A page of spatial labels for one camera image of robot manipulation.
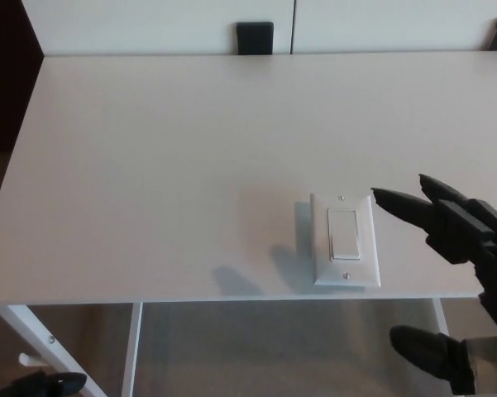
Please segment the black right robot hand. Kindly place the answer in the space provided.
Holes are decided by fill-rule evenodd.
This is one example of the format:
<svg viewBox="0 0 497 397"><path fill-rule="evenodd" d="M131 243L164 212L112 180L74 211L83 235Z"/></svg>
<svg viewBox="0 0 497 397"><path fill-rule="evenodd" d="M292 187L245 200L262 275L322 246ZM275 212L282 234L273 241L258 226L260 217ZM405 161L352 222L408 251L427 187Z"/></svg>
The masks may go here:
<svg viewBox="0 0 497 397"><path fill-rule="evenodd" d="M424 230L426 243L450 264L473 264L483 289L480 305L497 326L497 210L431 176L420 175L419 183L425 199L388 189L372 192L386 212ZM410 364L446 381L453 395L497 395L497 336L457 341L398 325L389 340Z"/></svg>

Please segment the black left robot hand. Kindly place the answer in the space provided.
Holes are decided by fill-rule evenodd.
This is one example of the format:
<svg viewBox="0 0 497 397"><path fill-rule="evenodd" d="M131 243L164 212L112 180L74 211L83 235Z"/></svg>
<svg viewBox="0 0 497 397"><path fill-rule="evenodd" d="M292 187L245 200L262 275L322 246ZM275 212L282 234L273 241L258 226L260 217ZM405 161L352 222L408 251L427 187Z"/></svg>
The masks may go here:
<svg viewBox="0 0 497 397"><path fill-rule="evenodd" d="M37 371L0 389L0 397L51 397L78 394L88 377L78 372L46 374Z"/></svg>

